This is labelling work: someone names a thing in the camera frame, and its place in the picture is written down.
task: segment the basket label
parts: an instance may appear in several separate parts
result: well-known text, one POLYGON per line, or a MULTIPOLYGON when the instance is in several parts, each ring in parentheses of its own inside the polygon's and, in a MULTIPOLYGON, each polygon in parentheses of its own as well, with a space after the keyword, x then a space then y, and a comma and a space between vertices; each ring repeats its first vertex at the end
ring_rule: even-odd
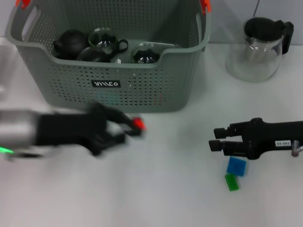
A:
POLYGON ((93 87, 99 88, 118 88, 121 87, 119 80, 92 80, 93 87))

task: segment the white table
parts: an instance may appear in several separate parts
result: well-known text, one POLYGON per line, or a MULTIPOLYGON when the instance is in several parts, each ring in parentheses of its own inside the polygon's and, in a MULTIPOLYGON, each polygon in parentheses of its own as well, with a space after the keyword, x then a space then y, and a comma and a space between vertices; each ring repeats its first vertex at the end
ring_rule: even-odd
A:
MULTIPOLYGON (((255 117, 303 120, 303 47, 291 47, 277 74, 263 83, 230 76, 227 48, 210 44, 201 55, 185 109, 142 116, 148 128, 143 140, 129 140, 99 159, 80 146, 43 160, 0 159, 0 226, 302 226, 303 155, 272 151, 244 158, 241 189, 229 192, 229 157, 212 153, 208 141, 214 128, 255 117)), ((0 108, 52 110, 26 69, 14 76, 0 108)))

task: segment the black teapot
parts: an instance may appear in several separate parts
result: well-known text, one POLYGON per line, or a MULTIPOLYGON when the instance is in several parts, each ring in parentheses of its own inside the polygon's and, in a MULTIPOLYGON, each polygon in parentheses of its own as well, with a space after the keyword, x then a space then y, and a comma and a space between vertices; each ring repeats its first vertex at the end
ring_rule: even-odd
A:
POLYGON ((58 41, 54 41, 53 46, 60 55, 76 59, 79 53, 89 46, 89 43, 84 33, 69 30, 64 32, 58 41))

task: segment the teapot lid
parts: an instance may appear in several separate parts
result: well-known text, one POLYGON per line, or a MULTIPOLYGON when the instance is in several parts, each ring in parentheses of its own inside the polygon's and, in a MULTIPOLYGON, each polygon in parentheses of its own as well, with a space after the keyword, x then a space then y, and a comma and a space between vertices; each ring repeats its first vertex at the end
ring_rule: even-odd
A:
POLYGON ((250 38, 273 42, 285 35, 285 24, 282 20, 273 21, 265 17, 254 17, 245 23, 244 32, 250 38))
POLYGON ((76 44, 78 42, 83 41, 85 39, 85 35, 77 30, 69 30, 66 31, 62 36, 61 40, 64 43, 76 44))

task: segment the green indicator light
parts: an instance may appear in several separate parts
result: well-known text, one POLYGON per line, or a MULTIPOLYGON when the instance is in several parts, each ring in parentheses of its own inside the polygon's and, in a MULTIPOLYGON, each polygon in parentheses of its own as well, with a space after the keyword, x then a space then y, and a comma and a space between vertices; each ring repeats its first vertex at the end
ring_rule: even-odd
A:
POLYGON ((14 154, 14 152, 12 150, 8 150, 6 148, 1 148, 1 147, 0 147, 0 153, 2 153, 2 154, 14 154))

